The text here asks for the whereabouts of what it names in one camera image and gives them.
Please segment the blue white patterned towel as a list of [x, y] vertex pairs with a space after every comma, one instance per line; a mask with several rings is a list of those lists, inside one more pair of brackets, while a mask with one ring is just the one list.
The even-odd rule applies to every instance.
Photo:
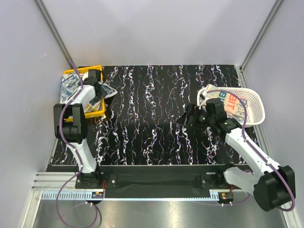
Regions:
[[[106, 99], [117, 94], [117, 91], [110, 87], [106, 82], [101, 81], [99, 84], [101, 86], [101, 94], [96, 95], [89, 103], [92, 101], [98, 102], [103, 98]], [[61, 77], [60, 103], [65, 103], [78, 87], [80, 87], [80, 81], [76, 73], [63, 74]]]

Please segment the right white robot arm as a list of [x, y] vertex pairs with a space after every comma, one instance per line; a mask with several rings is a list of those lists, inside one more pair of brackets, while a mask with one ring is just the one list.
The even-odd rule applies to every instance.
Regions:
[[295, 172], [289, 166], [281, 166], [259, 148], [242, 125], [228, 118], [223, 103], [218, 98], [209, 99], [205, 108], [188, 104], [177, 123], [197, 128], [209, 127], [241, 155], [252, 174], [235, 165], [226, 165], [215, 177], [220, 188], [234, 185], [252, 195], [264, 211], [280, 209], [291, 212], [295, 208]]

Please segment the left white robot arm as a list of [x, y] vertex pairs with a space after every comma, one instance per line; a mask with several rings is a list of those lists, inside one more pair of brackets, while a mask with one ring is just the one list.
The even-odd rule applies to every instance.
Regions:
[[80, 82], [71, 98], [53, 107], [54, 133], [73, 153], [78, 165], [76, 188], [98, 188], [103, 177], [87, 143], [88, 126], [84, 108], [101, 94], [102, 71], [89, 69], [88, 77]]

